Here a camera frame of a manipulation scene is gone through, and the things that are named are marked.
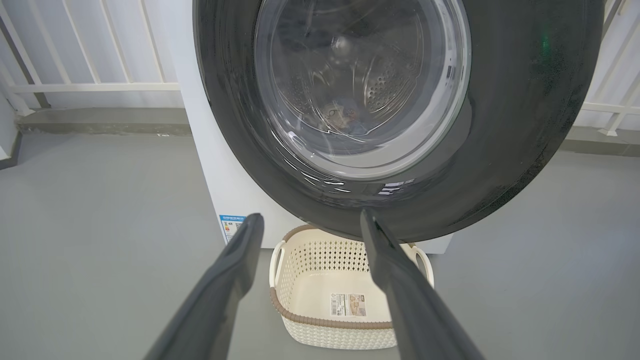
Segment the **white wall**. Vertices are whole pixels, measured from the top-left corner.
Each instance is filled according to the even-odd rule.
[[[13,141],[18,131],[13,123],[15,113],[9,102],[0,95],[0,160],[11,156]]]
[[[611,22],[607,35],[602,40],[598,65],[587,94],[586,102],[611,105],[624,105],[622,98],[627,93],[632,82],[640,72],[640,31],[636,31],[630,39],[627,50],[620,58],[619,65],[610,75],[600,96],[596,96],[598,87],[609,72],[616,54],[620,50],[627,35],[636,30],[640,17],[640,1],[626,0],[621,14],[616,15]],[[640,99],[635,99],[633,106],[640,106]],[[575,120],[576,126],[604,127],[611,113],[582,110]],[[640,130],[640,116],[627,115],[620,124],[620,129]]]
[[[63,80],[55,66],[44,37],[36,25],[27,0],[1,0],[33,62],[43,84],[61,84]],[[176,82],[172,57],[165,42],[164,26],[158,0],[144,0],[149,26],[156,41],[159,62],[166,82]],[[100,7],[100,0],[66,0],[69,12],[83,37],[87,53],[103,83],[124,83],[125,76]],[[89,66],[67,17],[63,0],[35,0],[44,26],[58,50],[60,60],[72,83],[93,83]],[[160,82],[154,52],[148,41],[140,0],[106,0],[115,33],[131,73],[132,82]],[[27,81],[15,61],[4,37],[0,37],[0,61],[17,85]],[[47,93],[54,108],[91,107],[184,107],[180,92],[73,92]],[[39,108],[33,95],[24,96],[30,108]]]

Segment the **blue label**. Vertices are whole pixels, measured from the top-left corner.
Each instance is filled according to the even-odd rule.
[[[220,215],[221,221],[244,221],[246,217],[233,217],[231,215]]]
[[[220,215],[220,223],[222,225],[222,232],[225,235],[225,244],[228,244],[236,231],[242,226],[242,222],[246,217],[239,217],[234,215]]]

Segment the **product label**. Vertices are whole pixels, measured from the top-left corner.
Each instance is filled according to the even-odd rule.
[[[225,233],[225,244],[228,244],[236,234],[236,231],[240,229],[244,218],[246,217],[220,215],[220,222],[222,223],[222,229]]]
[[[363,294],[331,293],[330,316],[367,316]]]

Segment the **laundry basket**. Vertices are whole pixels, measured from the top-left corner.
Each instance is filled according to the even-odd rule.
[[[424,264],[425,253],[402,244],[407,256]],[[271,301],[287,331],[300,343],[351,350],[396,345],[386,295],[374,284],[364,243],[311,225],[288,233],[273,251],[269,266]]]

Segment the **washing machine door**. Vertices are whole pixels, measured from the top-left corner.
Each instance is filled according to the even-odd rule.
[[[357,239],[466,227],[555,153],[586,96],[601,0],[195,0],[202,81],[255,182]]]

